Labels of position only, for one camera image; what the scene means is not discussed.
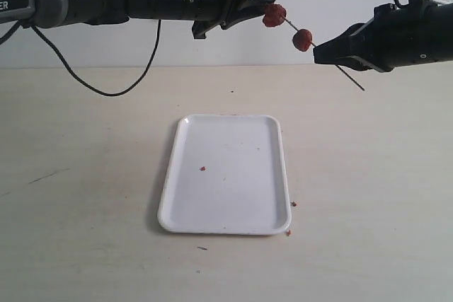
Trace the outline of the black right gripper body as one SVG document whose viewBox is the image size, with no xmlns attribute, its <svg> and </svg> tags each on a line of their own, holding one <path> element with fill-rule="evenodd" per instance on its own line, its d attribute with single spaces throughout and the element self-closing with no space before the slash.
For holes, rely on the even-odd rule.
<svg viewBox="0 0 453 302">
<path fill-rule="evenodd" d="M 439 57 L 430 46 L 432 22 L 438 9 L 425 3 L 406 8 L 390 3 L 376 7 L 362 34 L 366 65 L 378 72 L 390 72 L 397 67 L 438 62 Z"/>
</svg>

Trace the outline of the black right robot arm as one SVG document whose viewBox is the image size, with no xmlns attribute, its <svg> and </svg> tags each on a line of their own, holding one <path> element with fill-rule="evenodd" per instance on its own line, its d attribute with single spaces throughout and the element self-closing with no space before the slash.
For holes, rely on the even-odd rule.
<svg viewBox="0 0 453 302">
<path fill-rule="evenodd" d="M 387 73 L 395 68 L 452 60 L 452 5 L 410 0 L 388 3 L 366 23 L 350 26 L 313 50 L 316 64 Z"/>
</svg>

